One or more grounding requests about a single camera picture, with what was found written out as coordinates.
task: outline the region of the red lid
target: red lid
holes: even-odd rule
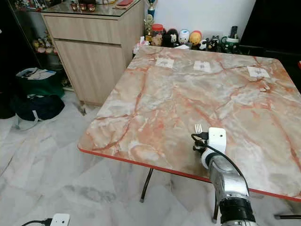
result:
[[[153,24],[151,28],[152,28],[153,31],[162,31],[163,30],[163,25]]]

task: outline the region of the table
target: table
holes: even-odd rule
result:
[[[251,191],[301,202],[301,95],[276,59],[142,47],[78,147],[209,181],[192,150],[196,123],[225,128]]]

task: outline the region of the green bag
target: green bag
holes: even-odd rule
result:
[[[28,68],[19,72],[16,78],[27,95],[64,95],[61,76],[57,72]]]

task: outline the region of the black bag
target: black bag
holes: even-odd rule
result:
[[[23,120],[34,121],[35,124],[33,126],[35,126],[38,120],[52,119],[57,116],[63,110],[65,104],[57,95],[34,96],[26,100],[14,96],[10,101],[10,107],[15,111],[17,120],[20,117]]]

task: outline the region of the wooden cabinet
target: wooden cabinet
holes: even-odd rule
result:
[[[143,34],[143,11],[143,0],[136,0],[121,16],[42,12],[80,101],[104,103]]]

